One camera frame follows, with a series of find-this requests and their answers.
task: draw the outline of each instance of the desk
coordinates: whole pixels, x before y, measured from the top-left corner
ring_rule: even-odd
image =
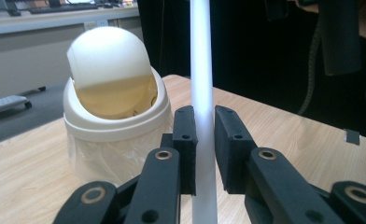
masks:
[[[86,21],[108,21],[143,38],[137,5],[21,17],[0,13],[0,98],[66,81],[66,52]]]
[[[190,104],[190,81],[163,79],[173,111]],[[299,117],[221,90],[217,105],[235,110],[260,147],[280,150],[316,186],[353,180],[366,184],[366,138],[360,146],[344,141],[345,131]],[[222,190],[219,173],[218,222],[249,223],[244,196]],[[0,143],[0,223],[51,223],[63,203],[83,185],[67,159],[62,119]],[[181,222],[190,223],[191,205],[183,200]]]

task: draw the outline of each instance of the white pole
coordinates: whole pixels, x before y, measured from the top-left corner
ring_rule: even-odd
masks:
[[[218,223],[209,0],[190,1],[191,104],[198,137],[192,223]]]

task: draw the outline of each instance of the light wood tabletop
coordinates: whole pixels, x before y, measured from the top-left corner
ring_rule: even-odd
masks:
[[[189,79],[163,81],[173,111],[190,105]],[[282,152],[309,183],[327,191],[341,180],[366,185],[366,137],[350,144],[344,130],[218,89],[214,103],[235,110],[259,147]],[[224,192],[218,172],[217,181],[218,223],[250,223],[244,196]],[[0,223],[51,223],[83,184],[68,162],[63,119],[0,143]],[[181,223],[191,223],[188,196]]]

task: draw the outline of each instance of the white cylindrical rod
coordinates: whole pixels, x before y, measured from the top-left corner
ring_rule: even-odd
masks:
[[[198,137],[192,223],[218,223],[208,0],[190,1],[191,104]]]

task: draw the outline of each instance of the black cylindrical object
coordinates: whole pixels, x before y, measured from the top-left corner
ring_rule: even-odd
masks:
[[[319,22],[325,73],[328,76],[361,69],[358,0],[322,0]]]

